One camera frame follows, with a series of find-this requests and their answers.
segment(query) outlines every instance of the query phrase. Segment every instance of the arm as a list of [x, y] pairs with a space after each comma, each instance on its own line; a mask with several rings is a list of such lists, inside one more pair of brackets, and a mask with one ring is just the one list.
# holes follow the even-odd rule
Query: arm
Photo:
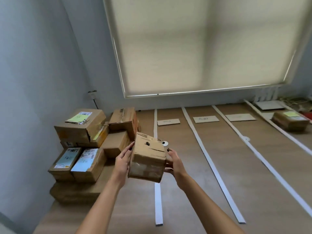
[[172, 161], [167, 161], [165, 172], [173, 174], [178, 187], [183, 190], [207, 233], [244, 234], [243, 230], [216, 205], [197, 182], [185, 171], [177, 152], [168, 149]]
[[117, 195], [126, 181], [129, 157], [133, 145], [134, 142], [116, 157], [115, 168], [112, 172], [111, 178], [108, 180], [103, 191], [100, 193], [89, 213], [82, 221], [76, 234], [106, 233]]

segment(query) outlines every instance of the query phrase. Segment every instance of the person's right hand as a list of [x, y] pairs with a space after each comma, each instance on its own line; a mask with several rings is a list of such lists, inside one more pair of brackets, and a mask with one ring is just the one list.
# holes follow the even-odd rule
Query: person's right hand
[[167, 151], [169, 156], [172, 158], [172, 161], [167, 159], [165, 172], [171, 173], [176, 179], [178, 187], [183, 190], [185, 179], [187, 179], [189, 175], [185, 171], [182, 160], [177, 155], [177, 152], [170, 148], [168, 148]]

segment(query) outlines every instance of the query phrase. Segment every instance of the person's left arm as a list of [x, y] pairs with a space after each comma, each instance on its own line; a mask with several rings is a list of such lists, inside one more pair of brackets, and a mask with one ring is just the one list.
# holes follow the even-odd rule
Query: person's left arm
[[76, 231], [76, 234], [106, 233], [117, 195], [126, 181], [129, 157], [131, 155], [131, 150], [129, 149], [132, 148], [133, 145], [134, 142], [116, 157], [115, 168], [111, 178], [108, 180], [103, 191]]

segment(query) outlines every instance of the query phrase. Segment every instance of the red object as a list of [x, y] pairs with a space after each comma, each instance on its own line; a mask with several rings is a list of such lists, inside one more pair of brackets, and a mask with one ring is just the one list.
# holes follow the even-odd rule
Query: red object
[[302, 115], [312, 120], [312, 112], [306, 112], [306, 113], [303, 113]]

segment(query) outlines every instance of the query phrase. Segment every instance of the hand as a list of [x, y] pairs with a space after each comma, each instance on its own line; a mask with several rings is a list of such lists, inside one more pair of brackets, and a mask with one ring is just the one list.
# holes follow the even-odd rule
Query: hand
[[130, 163], [131, 149], [135, 143], [128, 145], [117, 157], [115, 161], [115, 168], [112, 172], [111, 179], [118, 184], [119, 189], [122, 188], [126, 182], [126, 175]]
[[173, 149], [167, 149], [169, 156], [172, 158], [171, 160], [167, 159], [166, 163], [166, 173], [171, 173], [174, 178], [176, 179], [177, 186], [183, 190], [185, 179], [189, 177], [188, 173], [186, 172], [182, 160], [177, 155], [177, 152]]

